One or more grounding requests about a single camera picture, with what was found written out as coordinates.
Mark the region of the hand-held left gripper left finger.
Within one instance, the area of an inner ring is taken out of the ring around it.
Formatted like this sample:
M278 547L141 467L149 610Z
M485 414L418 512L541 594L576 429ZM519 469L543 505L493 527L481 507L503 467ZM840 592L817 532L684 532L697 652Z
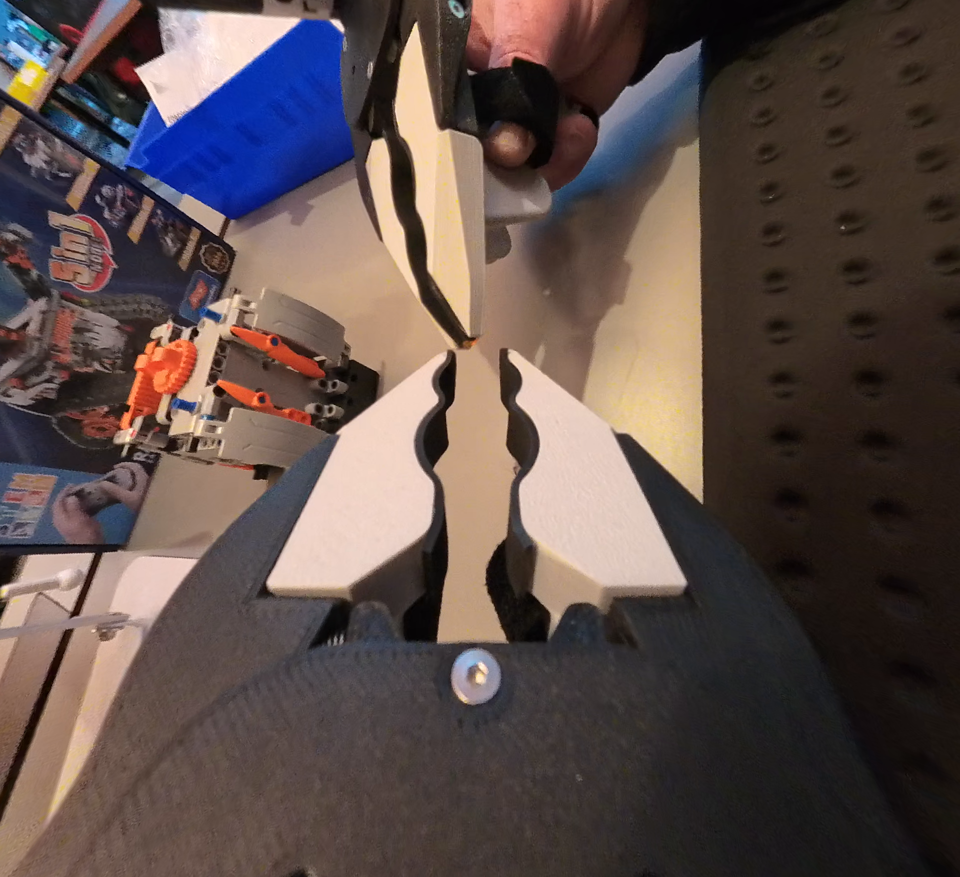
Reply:
M448 568L436 465L457 358L443 351L338 433L267 577L270 594L438 604Z

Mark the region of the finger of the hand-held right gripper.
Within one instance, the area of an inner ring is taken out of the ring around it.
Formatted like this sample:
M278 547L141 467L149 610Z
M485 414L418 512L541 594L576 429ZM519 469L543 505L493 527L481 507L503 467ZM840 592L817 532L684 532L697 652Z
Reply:
M439 126L424 38L416 22L399 59L393 112L414 159L416 206L428 233L428 268L460 319L460 349L483 332L483 147L473 134Z
M407 287L448 346L460 344L460 319L428 267L426 221L417 206L418 175L409 146L390 130L353 135L357 182L366 211Z

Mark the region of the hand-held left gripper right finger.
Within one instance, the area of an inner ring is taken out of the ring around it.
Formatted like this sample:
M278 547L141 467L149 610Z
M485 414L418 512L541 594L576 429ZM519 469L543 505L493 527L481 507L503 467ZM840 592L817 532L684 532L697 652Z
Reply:
M548 611L672 598L688 581L612 427L518 351L500 352L507 578Z

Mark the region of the wooden shelf board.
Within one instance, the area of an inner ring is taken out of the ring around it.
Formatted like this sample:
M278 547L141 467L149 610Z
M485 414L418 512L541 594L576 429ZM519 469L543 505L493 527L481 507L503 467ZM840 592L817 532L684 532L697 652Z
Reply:
M66 62L59 80L75 83L142 10L139 0L101 0Z

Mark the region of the blue plastic bin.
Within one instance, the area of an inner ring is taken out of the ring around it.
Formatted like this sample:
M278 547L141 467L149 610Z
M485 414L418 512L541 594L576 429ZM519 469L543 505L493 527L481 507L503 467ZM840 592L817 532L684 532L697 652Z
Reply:
M126 165L238 220L354 160L343 34L299 20L173 125L151 105Z

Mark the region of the grey and orange toy-brick vehicle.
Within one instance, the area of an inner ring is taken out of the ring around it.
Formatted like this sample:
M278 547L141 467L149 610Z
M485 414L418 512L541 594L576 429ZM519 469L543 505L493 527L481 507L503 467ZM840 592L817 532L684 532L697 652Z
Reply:
M198 323L150 332L114 444L203 465L282 473L378 398L344 326L270 288L205 307Z

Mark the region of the row of colourful boxes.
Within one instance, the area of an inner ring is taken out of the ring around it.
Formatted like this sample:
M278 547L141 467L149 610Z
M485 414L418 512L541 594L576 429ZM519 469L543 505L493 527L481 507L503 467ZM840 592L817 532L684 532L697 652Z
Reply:
M2 81L27 63L44 70L73 54L102 0L1 0ZM75 83L57 79L44 117L80 138L80 124L100 126L102 138L127 150L137 135L150 96L137 68L159 56L157 13L146 7Z

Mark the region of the black perforated foam mat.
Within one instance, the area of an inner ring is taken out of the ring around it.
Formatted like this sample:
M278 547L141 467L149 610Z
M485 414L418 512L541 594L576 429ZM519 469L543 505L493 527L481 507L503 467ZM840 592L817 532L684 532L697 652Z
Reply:
M703 48L703 490L958 875L959 0Z

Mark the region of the white cabinet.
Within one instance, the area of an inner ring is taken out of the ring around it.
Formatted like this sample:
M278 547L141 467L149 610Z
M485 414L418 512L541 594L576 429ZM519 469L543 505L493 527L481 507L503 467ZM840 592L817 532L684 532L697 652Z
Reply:
M93 576L82 617L126 615L108 633L94 625L71 638L39 728L2 816L2 875L10 875L59 811L102 731L126 671L162 608L198 554L107 554Z

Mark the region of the dark blue toy box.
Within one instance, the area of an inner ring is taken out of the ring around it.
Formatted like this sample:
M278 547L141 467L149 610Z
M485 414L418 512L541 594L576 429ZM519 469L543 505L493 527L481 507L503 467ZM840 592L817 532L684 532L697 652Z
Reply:
M234 248L2 92L2 551L125 545L161 456L114 438L137 358Z

